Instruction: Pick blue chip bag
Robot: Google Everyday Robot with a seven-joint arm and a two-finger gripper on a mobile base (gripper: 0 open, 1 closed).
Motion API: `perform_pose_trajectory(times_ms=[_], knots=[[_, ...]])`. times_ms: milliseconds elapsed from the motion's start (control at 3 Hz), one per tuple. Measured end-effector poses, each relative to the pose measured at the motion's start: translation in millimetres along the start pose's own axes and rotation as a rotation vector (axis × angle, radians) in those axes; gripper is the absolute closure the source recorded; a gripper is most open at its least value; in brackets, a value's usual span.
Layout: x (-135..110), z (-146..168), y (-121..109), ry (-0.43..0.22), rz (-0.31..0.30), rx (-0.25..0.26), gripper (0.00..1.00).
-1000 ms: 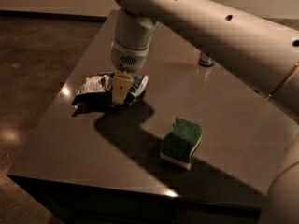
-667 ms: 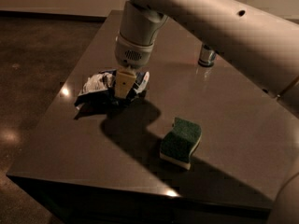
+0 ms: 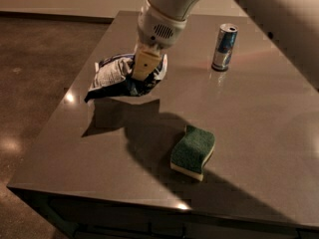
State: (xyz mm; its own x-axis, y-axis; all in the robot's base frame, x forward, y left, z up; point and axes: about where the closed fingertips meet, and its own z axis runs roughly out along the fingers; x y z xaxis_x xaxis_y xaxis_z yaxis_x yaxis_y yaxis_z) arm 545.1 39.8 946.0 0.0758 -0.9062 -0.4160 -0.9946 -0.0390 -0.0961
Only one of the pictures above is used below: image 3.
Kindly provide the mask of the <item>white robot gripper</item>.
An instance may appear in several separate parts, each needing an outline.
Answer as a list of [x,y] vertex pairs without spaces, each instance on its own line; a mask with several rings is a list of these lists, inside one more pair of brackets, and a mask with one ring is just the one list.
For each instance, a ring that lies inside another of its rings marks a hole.
[[159,49],[173,46],[185,25],[185,21],[171,19],[149,4],[142,7],[138,18],[142,44],[135,46],[133,79],[144,81],[156,69],[164,57]]

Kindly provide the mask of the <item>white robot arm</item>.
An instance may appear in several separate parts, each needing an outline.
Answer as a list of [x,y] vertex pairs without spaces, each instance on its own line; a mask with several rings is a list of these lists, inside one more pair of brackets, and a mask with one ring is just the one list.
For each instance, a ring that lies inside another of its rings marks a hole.
[[173,46],[199,0],[145,0],[138,18],[133,78],[144,81]]

